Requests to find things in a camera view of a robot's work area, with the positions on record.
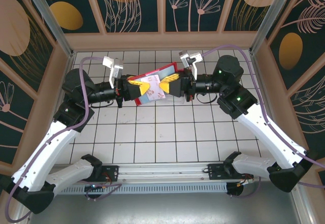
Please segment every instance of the printed wall panel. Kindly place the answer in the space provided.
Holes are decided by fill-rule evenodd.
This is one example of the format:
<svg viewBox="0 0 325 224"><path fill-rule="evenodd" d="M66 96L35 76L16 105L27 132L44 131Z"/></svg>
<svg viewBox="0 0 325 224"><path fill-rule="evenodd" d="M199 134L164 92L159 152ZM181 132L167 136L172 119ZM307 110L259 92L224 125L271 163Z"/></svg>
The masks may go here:
<svg viewBox="0 0 325 224"><path fill-rule="evenodd" d="M290 3L290 1L291 1L291 0L286 0L286 1L285 1L285 4L284 4L284 6L282 7L282 10L280 11L280 13L279 13L279 15L277 16L277 18L274 20L273 25L271 26L271 28L270 28L268 34L266 35L266 38L267 38L267 39L269 39L270 35L272 34L272 32L273 32L275 26L277 25L279 19L282 17L282 15L283 15L285 9L287 8L288 4Z"/></svg>
<svg viewBox="0 0 325 224"><path fill-rule="evenodd" d="M0 0L0 59L38 91L53 47L22 0Z"/></svg>
<svg viewBox="0 0 325 224"><path fill-rule="evenodd" d="M225 0L166 0L166 31L216 31Z"/></svg>
<svg viewBox="0 0 325 224"><path fill-rule="evenodd" d="M257 31L273 0L233 0L224 31Z"/></svg>
<svg viewBox="0 0 325 224"><path fill-rule="evenodd" d="M294 95L291 102L310 149L325 157L325 67Z"/></svg>
<svg viewBox="0 0 325 224"><path fill-rule="evenodd" d="M106 32L157 32L157 0L97 0Z"/></svg>
<svg viewBox="0 0 325 224"><path fill-rule="evenodd" d="M99 32L88 0L45 1L65 34Z"/></svg>
<svg viewBox="0 0 325 224"><path fill-rule="evenodd" d="M298 0L270 48L289 89L325 52L325 0Z"/></svg>
<svg viewBox="0 0 325 224"><path fill-rule="evenodd" d="M11 164L34 100L0 71L0 162Z"/></svg>

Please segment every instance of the cable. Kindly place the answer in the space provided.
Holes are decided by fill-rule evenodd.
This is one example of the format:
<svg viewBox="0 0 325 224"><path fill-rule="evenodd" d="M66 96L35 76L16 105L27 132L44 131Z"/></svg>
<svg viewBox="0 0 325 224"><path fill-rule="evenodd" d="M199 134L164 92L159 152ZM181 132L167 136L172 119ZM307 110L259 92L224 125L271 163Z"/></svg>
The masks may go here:
<svg viewBox="0 0 325 224"><path fill-rule="evenodd" d="M226 48L226 47L233 47L233 48L236 48L242 55L243 57L245 58L245 61L247 63L247 66L248 66L248 69L249 69L249 73L250 73L250 76L252 78L252 81L253 81L253 84L254 84L254 88L256 90L256 93L257 93L257 96L258 96L258 99L260 102L262 102L262 95L261 93L259 92L258 90L258 87L257 87L257 84L256 84L256 81L253 77L253 71L252 71L252 68L250 67L250 64L249 64L249 60L245 54L245 52L240 48L238 47L237 45L221 45L221 46L218 46L212 50L209 50L205 53L202 54L202 57L208 55L208 54L211 54L212 52L216 51L216 50L219 50L219 49L222 49L222 48ZM301 154L299 151L297 151L292 145L290 145L279 133L278 131L276 131L276 129L271 125L270 121L268 120L268 117L267 117L267 114L266 114L266 110L264 108L264 105L262 105L262 103L259 104L260 107L261 107L261 110L262 110L262 115L263 115L263 118L265 120L265 122L267 123L268 127L272 130L272 132L274 132L274 134L286 145L288 146L289 149L291 149L293 152L295 152L297 155L299 155L301 158L315 164L315 165L318 165L319 167L322 167L322 168L325 168L325 165L317 162L317 161L314 161L313 159L305 156L304 154ZM304 185L304 186L309 186L309 187L317 187L319 188L320 185L314 185L314 184L309 184L309 183L303 183L301 185Z"/></svg>
<svg viewBox="0 0 325 224"><path fill-rule="evenodd" d="M101 195L99 196L98 198L96 199L92 199L89 197L89 192L92 190L91 188L86 192L86 197L87 197L87 200L91 200L91 201L98 201L98 200L102 200L104 198L107 198L109 195L111 195L113 192L117 191L120 187L122 187L122 184L121 183L118 183L118 184L112 184L112 185L105 185L105 184L98 184L98 183L95 183L95 182L86 182L86 181L79 181L79 182L82 182L82 183L86 183L86 184L91 184L91 185L95 185L95 186L99 186L99 187L116 187L114 188L113 190L111 190L109 193L105 194L105 195Z"/></svg>
<svg viewBox="0 0 325 224"><path fill-rule="evenodd" d="M307 187L325 188L325 185L315 185L315 184L310 184L310 183L305 183L305 182L298 182L298 184L304 185Z"/></svg>
<svg viewBox="0 0 325 224"><path fill-rule="evenodd" d="M107 172L103 172L102 175L106 176L107 181L105 182L105 184L107 184L108 182L110 182L110 185L112 184L112 179L110 178L110 176L107 174Z"/></svg>
<svg viewBox="0 0 325 224"><path fill-rule="evenodd" d="M254 196L257 193L257 191L259 190L260 186L261 186L261 181L262 181L262 178L259 177L258 178L258 186L255 189L255 191L253 191L252 193L250 193L248 195L245 195L245 196L230 195L230 197L235 197L235 198L238 198L238 199L245 199L245 198L250 198L250 197Z"/></svg>
<svg viewBox="0 0 325 224"><path fill-rule="evenodd" d="M6 206L5 206L5 216L6 216L6 219L7 219L8 222L10 222L10 223L20 222L20 221L26 219L31 214L31 211L29 211L22 218L20 218L18 220L13 220L9 216L9 205L10 205L10 202L11 202L11 199L13 197L14 192L16 191L16 189L18 188L18 186L20 185L20 183L23 181L23 178L26 177L26 174L28 173L29 169L31 168L31 166L33 165L33 163L36 161L36 159L39 157L39 155L42 153L42 151L45 149L45 147L54 138L56 138L58 135L66 132L66 131L73 130L73 129L77 128L77 127L80 127L80 126L82 126L87 121L87 118L88 118L88 115L89 115L89 104L88 104L88 97L87 97L87 92L86 92L85 80L84 80L84 77L83 77L83 63L86 60L91 60L91 59L92 60L103 60L102 58L99 58L99 57L85 57L85 58L83 58L80 61L79 76L80 76L80 82L81 82L82 95L83 95L83 98L84 98L84 101L85 101L85 116L84 116L84 118L82 119L82 121L80 123L78 123L76 125L73 125L73 126L70 126L70 127L67 127L65 129L63 129L63 130L61 130L61 131L53 134L48 140L45 141L45 143L42 145L42 147L35 153L35 155L33 156L33 158L30 160L29 164L26 166L25 170L21 174L21 176L18 179L17 183L14 185L14 187L12 188L12 190L9 193L9 197L7 199Z"/></svg>
<svg viewBox="0 0 325 224"><path fill-rule="evenodd" d="M246 178L253 179L249 174L245 173Z"/></svg>
<svg viewBox="0 0 325 224"><path fill-rule="evenodd" d="M198 97L199 94L200 94L200 93L197 94L197 100L198 100L200 103L202 103L202 104L211 104L211 103L215 102L215 101L217 100L217 98L218 98L218 95L217 95L217 93L216 93L214 99L210 100L209 102L202 102L202 101L199 100L199 97Z"/></svg>
<svg viewBox="0 0 325 224"><path fill-rule="evenodd" d="M107 105L105 105L105 106L93 106L93 105L91 104L90 107L93 108L93 109L105 108L105 107L109 107L109 106L111 106L111 105L114 104L114 101L110 101L110 102L111 102L110 104L107 104Z"/></svg>

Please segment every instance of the card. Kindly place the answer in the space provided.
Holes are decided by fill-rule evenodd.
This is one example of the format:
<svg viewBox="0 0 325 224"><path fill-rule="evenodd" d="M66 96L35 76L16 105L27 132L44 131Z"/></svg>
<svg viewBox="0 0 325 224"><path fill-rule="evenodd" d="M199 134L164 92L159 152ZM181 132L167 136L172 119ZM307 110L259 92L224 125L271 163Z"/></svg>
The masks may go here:
<svg viewBox="0 0 325 224"><path fill-rule="evenodd" d="M160 79L158 75L141 78L141 82L150 83L150 88L146 92L150 101L166 98L164 91L159 87Z"/></svg>

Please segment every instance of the black mounting bracket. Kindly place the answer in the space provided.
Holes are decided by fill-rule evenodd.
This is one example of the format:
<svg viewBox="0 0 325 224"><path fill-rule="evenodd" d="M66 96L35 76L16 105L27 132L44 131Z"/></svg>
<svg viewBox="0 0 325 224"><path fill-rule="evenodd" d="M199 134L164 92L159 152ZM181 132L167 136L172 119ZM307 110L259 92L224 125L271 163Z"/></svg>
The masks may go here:
<svg viewBox="0 0 325 224"><path fill-rule="evenodd" d="M244 179L246 178L245 174L240 174L238 172L235 172L232 176L230 176L225 170L224 170L224 163L221 164L209 164L207 173L209 174L210 180L231 180L231 179Z"/></svg>
<svg viewBox="0 0 325 224"><path fill-rule="evenodd" d="M101 173L97 178L94 176L90 176L87 179L84 179L84 181L87 182L107 182L107 176L112 180L112 182L116 182L118 180L118 170L119 166L102 166Z"/></svg>

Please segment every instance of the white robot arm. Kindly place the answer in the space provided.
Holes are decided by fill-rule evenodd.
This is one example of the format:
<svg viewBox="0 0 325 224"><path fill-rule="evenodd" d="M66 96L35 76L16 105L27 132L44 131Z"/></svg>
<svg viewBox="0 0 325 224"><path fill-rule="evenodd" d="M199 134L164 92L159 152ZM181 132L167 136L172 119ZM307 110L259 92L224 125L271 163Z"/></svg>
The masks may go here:
<svg viewBox="0 0 325 224"><path fill-rule="evenodd" d="M200 60L200 56L200 54L192 56L181 54L183 62L186 62L185 67L188 67L189 63L195 64L197 57ZM127 80L128 76L121 75L123 66L120 61L116 62L116 66L114 65L115 60L105 57L104 64L105 61L114 70L111 75L116 75L114 86L111 85L112 79L110 82L94 84L88 75L85 72L83 73L87 99L90 104L116 100L121 108L123 100L134 100L145 93L141 89L141 84L130 83ZM194 70L194 75L191 70L186 68L179 71L179 76L168 82L168 93L178 97L185 96L187 101L192 100L196 93L219 93L220 108L252 131L274 157L259 158L234 152L224 161L224 170L230 176L234 173L247 173L270 178L279 189L286 192L291 191L309 170L311 163L302 159L286 146L268 127L268 123L271 123L277 132L287 142L290 142L297 151L311 156L303 147L293 142L271 119L268 123L265 122L257 99L239 84L243 69L239 66L238 60L234 57L222 56L212 75L197 75L196 67ZM54 121L43 141L28 161L11 178L3 177L0 179L0 186L5 191L11 192L18 179L22 178L26 166L49 137L66 127L75 125L84 117L84 98L80 87L79 70L71 70L67 74L62 88L67 96L55 114ZM93 111L90 109L86 123L92 115ZM102 163L100 160L92 155L86 155L75 164L49 175L58 157L68 144L79 135L84 126L85 124L55 137L37 157L28 173L19 183L19 187L13 196L33 213L42 212L51 203L54 196L64 188L91 175L96 177L101 174Z"/></svg>

